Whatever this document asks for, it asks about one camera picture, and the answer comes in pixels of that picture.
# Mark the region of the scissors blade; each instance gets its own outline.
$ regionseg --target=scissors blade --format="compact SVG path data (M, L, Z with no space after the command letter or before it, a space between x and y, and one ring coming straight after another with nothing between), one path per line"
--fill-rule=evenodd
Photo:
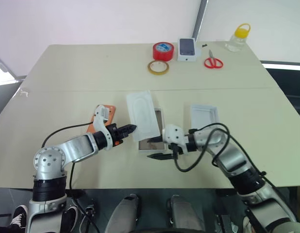
M211 50L209 50L209 56L210 56L211 58L214 58L213 53L212 53Z

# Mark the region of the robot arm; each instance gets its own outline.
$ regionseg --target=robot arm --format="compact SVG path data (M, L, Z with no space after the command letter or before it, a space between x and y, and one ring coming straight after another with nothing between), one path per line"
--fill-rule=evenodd
M160 140L169 145L173 154L153 154L149 157L159 160L174 159L177 168L182 172L189 169L178 166L178 154L208 151L241 200L248 206L247 215L257 232L271 232L286 222L296 223L295 215L276 190L259 174L246 152L232 143L227 143L228 136L223 130L215 130L214 126L209 126L202 130L190 130L189 134L184 135L180 127L166 125L161 137L149 141Z
M37 173L33 181L33 198L29 202L26 233L59 233L67 199L65 166L87 159L99 150L110 150L123 143L122 139L135 130L135 125L105 126L108 114L109 109L100 105L95 110L93 122L96 133L85 133L36 153L33 164Z

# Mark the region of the black sneaker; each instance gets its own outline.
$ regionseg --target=black sneaker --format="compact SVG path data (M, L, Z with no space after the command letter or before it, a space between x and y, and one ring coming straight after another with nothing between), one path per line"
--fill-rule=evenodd
M60 232L72 232L78 221L78 209L75 206L70 207L62 215L62 224Z
M19 227L21 229L26 228L26 220L27 220L28 208L25 205L18 206L13 214L13 219L11 221L10 226L15 228Z

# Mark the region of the orange phone case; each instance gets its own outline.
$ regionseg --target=orange phone case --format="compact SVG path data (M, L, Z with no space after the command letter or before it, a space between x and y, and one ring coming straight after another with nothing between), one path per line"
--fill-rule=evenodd
M113 116L115 115L115 111L116 111L116 107L115 106L112 106L112 105L104 105L105 107L109 108L109 119L108 121L105 123L105 125L110 125L112 123L112 119L113 119ZM90 124L87 128L87 133L95 133L95 128L93 126L93 123Z

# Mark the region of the yellow lid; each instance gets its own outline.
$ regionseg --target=yellow lid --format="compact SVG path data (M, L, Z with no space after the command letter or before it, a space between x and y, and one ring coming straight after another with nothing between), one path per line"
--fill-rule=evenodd
M248 30L245 28L241 28L244 25L247 25L249 27ZM243 23L238 26L238 28L235 30L234 35L239 38L246 38L249 32L250 32L250 25L248 23Z

